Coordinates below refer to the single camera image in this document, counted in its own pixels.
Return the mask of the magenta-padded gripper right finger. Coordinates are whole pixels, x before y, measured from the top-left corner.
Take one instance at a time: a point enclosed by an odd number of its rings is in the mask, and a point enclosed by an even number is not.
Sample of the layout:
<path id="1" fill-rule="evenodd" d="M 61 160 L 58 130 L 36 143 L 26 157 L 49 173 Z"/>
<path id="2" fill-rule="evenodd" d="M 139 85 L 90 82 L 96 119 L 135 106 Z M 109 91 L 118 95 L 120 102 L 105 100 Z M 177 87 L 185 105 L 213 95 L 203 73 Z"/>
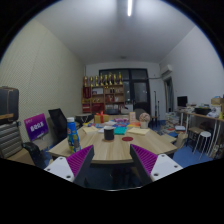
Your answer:
<path id="1" fill-rule="evenodd" d="M 130 155 L 143 185 L 164 178 L 182 167 L 166 154 L 156 155 L 140 146 L 131 144 Z"/>

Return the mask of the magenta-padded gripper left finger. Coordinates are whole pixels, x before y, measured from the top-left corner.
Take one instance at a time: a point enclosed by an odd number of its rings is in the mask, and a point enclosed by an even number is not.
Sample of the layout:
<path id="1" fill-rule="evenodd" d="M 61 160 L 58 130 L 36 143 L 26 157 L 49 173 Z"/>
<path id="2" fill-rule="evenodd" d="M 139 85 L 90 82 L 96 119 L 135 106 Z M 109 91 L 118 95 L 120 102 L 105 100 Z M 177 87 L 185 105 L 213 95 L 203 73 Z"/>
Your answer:
<path id="1" fill-rule="evenodd" d="M 45 168 L 45 171 L 76 185 L 83 186 L 93 156 L 94 146 L 90 145 L 67 158 L 58 157 Z"/>

